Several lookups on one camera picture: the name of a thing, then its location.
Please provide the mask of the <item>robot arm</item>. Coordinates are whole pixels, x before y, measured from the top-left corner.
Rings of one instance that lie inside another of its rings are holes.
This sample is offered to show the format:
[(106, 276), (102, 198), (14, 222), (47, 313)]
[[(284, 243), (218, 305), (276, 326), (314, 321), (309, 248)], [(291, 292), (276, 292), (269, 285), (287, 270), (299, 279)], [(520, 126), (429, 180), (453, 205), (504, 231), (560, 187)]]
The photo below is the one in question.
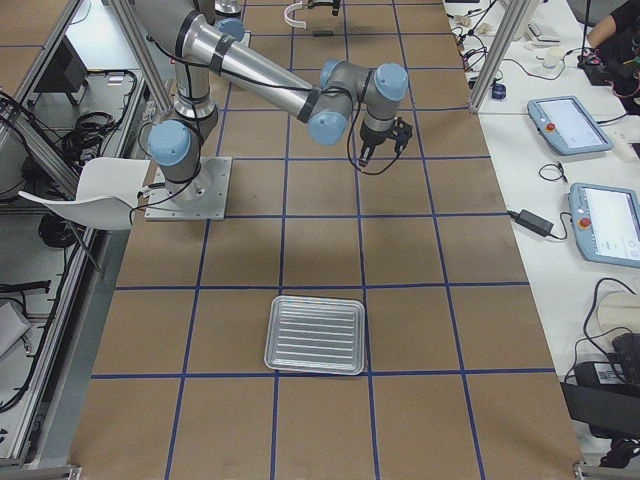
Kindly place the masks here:
[(156, 46), (176, 63), (174, 111), (152, 127), (148, 148), (164, 176), (168, 200), (181, 209), (201, 207), (215, 181), (201, 158), (218, 121), (210, 74), (288, 112), (321, 145), (350, 135), (364, 108), (361, 167), (385, 141), (394, 141), (395, 153), (401, 154), (412, 137), (412, 126), (397, 115), (409, 78), (396, 63), (365, 68), (329, 60), (314, 85), (243, 44), (243, 24), (237, 19), (215, 22), (214, 8), (203, 1), (137, 1), (134, 10)]

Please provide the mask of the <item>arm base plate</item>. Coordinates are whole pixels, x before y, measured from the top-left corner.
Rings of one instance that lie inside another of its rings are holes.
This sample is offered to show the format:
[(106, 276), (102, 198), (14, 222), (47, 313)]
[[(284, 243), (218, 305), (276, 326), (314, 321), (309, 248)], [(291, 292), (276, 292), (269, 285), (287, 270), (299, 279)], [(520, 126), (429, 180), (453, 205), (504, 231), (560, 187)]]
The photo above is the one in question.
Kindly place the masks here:
[(148, 221), (223, 220), (226, 211), (232, 170), (231, 157), (202, 157), (196, 179), (179, 195), (179, 188), (168, 183), (150, 193), (150, 207), (145, 209)]

